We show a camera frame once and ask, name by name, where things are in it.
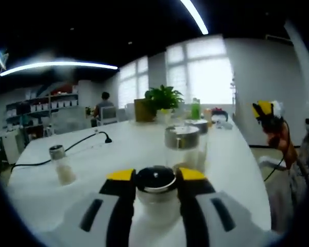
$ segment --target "cable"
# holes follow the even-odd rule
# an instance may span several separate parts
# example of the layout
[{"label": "cable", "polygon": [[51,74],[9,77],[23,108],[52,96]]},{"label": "cable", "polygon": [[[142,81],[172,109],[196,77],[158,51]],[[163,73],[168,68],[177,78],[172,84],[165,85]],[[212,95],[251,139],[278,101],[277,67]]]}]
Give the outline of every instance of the cable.
[{"label": "cable", "polygon": [[268,178],[270,178],[270,176],[273,174],[273,172],[277,170],[277,168],[280,166],[280,164],[281,164],[281,163],[283,162],[283,160],[285,159],[285,156],[286,156],[286,154],[287,154],[287,152],[288,152],[288,148],[289,148],[289,144],[290,144],[289,126],[288,126],[288,123],[287,123],[285,120],[284,120],[284,122],[286,123],[286,125],[287,125],[287,130],[288,130],[287,150],[285,151],[285,153],[284,153],[282,159],[280,160],[280,162],[278,163],[278,165],[276,165],[276,166],[273,168],[272,172],[266,177],[266,179],[264,180],[264,182],[266,182],[266,181],[268,180]]},{"label": "cable", "polygon": [[[94,135],[100,134],[100,133],[105,134],[105,136],[107,137],[107,138],[105,139],[105,143],[111,143],[111,142],[112,142],[112,139],[108,136],[108,134],[107,134],[106,132],[100,131],[100,132],[96,132],[95,134],[92,134],[92,135],[90,135],[90,136],[87,136],[87,137],[85,137],[84,139],[81,139],[80,141],[74,143],[72,146],[70,146],[69,148],[65,149],[65,152],[69,151],[69,150],[70,150],[71,148],[73,148],[75,145],[78,145],[79,143],[83,142],[84,140],[87,140],[88,138],[90,138],[90,137],[92,137],[92,136],[94,136]],[[51,161],[51,160],[47,160],[47,161],[44,161],[44,162],[41,162],[41,163],[35,163],[35,164],[18,164],[18,165],[13,165],[13,166],[11,167],[10,172],[12,172],[13,169],[14,169],[15,167],[17,167],[17,166],[41,166],[41,165],[44,165],[44,164],[46,164],[46,163],[48,163],[48,162],[50,162],[50,161]]]}]

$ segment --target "small jar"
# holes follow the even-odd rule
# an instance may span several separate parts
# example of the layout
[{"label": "small jar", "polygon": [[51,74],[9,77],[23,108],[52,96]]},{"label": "small jar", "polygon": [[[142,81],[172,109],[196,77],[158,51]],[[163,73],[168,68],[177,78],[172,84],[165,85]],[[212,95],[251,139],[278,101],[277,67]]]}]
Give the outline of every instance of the small jar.
[{"label": "small jar", "polygon": [[171,126],[165,129],[166,166],[196,169],[199,129],[194,126]]},{"label": "small jar", "polygon": [[199,129],[199,152],[196,169],[204,173],[208,148],[208,121],[204,119],[186,120],[185,124]]},{"label": "small jar", "polygon": [[136,195],[143,206],[144,218],[152,226],[172,224],[180,216],[176,176],[171,168],[144,168],[135,176]]},{"label": "small jar", "polygon": [[68,165],[68,158],[62,145],[55,145],[49,149],[51,161],[56,166],[58,180],[61,185],[68,185],[75,181],[76,176],[72,172],[71,167]]}]

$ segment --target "window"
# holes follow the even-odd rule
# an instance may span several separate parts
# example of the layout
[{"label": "window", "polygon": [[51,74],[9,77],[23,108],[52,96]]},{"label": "window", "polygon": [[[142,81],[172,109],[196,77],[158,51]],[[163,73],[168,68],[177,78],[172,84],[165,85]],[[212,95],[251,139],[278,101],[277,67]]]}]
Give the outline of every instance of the window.
[{"label": "window", "polygon": [[228,58],[205,59],[187,64],[190,98],[203,104],[232,104],[232,73]]},{"label": "window", "polygon": [[185,101],[188,101],[186,74],[184,65],[175,66],[168,70],[168,85],[173,86],[183,95]]},{"label": "window", "polygon": [[148,58],[143,57],[121,68],[118,76],[118,107],[144,98],[149,89]]},{"label": "window", "polygon": [[232,104],[233,72],[222,37],[206,37],[167,49],[167,80],[183,94],[202,104]]}]

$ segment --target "red object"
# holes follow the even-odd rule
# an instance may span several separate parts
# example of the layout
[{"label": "red object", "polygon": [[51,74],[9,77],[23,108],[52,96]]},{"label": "red object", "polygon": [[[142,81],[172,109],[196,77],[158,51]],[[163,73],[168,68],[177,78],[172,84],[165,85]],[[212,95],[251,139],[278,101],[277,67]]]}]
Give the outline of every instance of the red object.
[{"label": "red object", "polygon": [[72,93],[72,86],[71,84],[67,83],[57,89],[54,89],[51,91],[51,95],[57,95],[58,92],[61,92],[61,93],[68,93],[68,94],[71,94]]}]

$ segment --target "metal lid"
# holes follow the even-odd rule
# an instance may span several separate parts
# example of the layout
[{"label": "metal lid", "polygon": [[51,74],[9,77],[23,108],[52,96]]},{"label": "metal lid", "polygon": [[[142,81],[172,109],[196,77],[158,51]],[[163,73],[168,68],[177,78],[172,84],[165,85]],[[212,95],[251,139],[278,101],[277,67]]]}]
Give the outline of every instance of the metal lid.
[{"label": "metal lid", "polygon": [[199,128],[199,133],[201,135],[207,134],[207,132],[208,132],[208,121],[207,120],[204,120],[204,119],[199,119],[199,120],[187,119],[185,121],[185,124],[191,125],[191,126],[196,126],[197,128]]},{"label": "metal lid", "polygon": [[147,193],[166,193],[176,189],[175,181],[175,173],[165,166],[144,168],[135,176],[137,188]]},{"label": "metal lid", "polygon": [[50,158],[54,161],[64,158],[65,150],[62,145],[55,145],[49,149]]},{"label": "metal lid", "polygon": [[196,148],[199,144],[199,129],[194,126],[171,126],[165,130],[165,145],[171,149]]}]

